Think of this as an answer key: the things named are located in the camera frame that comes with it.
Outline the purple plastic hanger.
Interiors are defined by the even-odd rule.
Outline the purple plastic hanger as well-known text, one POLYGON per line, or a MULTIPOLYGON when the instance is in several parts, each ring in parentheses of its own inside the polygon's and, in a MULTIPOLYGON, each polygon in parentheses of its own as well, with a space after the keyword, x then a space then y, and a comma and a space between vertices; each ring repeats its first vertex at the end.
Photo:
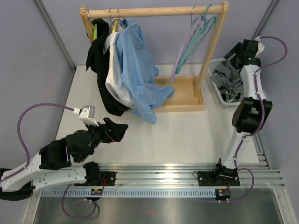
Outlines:
POLYGON ((204 32, 204 26, 206 24, 205 17, 203 15, 198 15, 195 19, 192 18, 193 12, 195 10, 195 6, 191 10, 191 23, 187 30, 187 33, 184 37, 183 43, 181 45, 181 48, 179 50, 179 53, 177 55, 175 64, 172 69, 171 73, 171 80, 170 83, 174 83, 175 76, 178 75, 186 63, 186 61, 189 59, 190 55, 192 55, 192 48, 197 48, 195 46, 196 41, 199 39, 199 36, 203 34, 204 32))

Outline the blue shirt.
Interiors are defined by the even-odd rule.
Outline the blue shirt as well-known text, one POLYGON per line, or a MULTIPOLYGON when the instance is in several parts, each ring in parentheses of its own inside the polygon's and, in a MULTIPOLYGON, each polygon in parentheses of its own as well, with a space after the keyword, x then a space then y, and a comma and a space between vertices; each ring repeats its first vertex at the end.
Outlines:
POLYGON ((154 110, 173 97, 170 85, 156 85, 159 69, 146 48, 141 28, 131 19, 123 19, 126 28, 120 32, 116 50, 122 71, 122 83, 128 88, 136 109, 132 113, 144 121, 155 124, 154 110))

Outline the teal plastic hanger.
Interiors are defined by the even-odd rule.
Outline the teal plastic hanger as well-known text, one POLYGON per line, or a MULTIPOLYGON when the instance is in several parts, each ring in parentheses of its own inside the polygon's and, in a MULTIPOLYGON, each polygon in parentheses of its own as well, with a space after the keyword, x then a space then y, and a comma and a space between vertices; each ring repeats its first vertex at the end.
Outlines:
POLYGON ((172 75, 175 76, 180 73, 187 60, 191 57, 196 48, 201 44, 207 34, 214 27, 217 16, 214 15, 209 18, 206 17, 207 12, 211 6, 212 4, 209 4, 205 9, 204 14, 196 17, 194 20, 192 19, 192 15, 195 7, 193 7, 191 13, 191 24, 188 28, 187 34, 184 37, 181 49, 179 50, 179 54, 176 58, 175 65, 172 70, 172 75))

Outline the grey shirt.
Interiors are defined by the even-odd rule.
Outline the grey shirt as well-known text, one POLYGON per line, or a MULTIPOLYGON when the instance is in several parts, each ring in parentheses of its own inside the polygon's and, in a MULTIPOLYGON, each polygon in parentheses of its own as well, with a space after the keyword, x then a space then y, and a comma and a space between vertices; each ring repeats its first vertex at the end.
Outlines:
POLYGON ((229 61, 220 62, 211 75, 226 102, 241 102, 244 98, 244 86, 241 75, 229 61))

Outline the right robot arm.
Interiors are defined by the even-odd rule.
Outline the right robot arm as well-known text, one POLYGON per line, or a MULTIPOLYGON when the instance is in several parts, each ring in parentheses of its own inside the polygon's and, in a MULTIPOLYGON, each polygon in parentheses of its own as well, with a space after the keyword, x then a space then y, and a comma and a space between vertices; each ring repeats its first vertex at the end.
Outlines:
POLYGON ((233 65, 239 70, 243 82, 244 98, 232 117, 232 138, 224 155, 207 174, 198 174, 200 186, 239 186, 238 161, 246 144, 264 125, 272 102, 263 93, 260 71, 261 61, 256 54, 258 41, 244 40, 232 52, 233 65))

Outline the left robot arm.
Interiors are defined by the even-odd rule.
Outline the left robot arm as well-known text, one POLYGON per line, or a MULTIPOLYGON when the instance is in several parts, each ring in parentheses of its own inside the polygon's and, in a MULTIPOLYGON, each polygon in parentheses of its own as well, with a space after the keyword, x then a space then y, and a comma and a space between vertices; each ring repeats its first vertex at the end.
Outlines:
POLYGON ((99 164, 85 160, 94 154, 99 144, 120 142, 127 129, 127 124, 104 118, 103 124, 87 125, 85 130, 77 130, 44 146, 18 174, 15 174, 16 169, 2 168, 0 198, 20 201, 45 188, 103 183, 99 164))

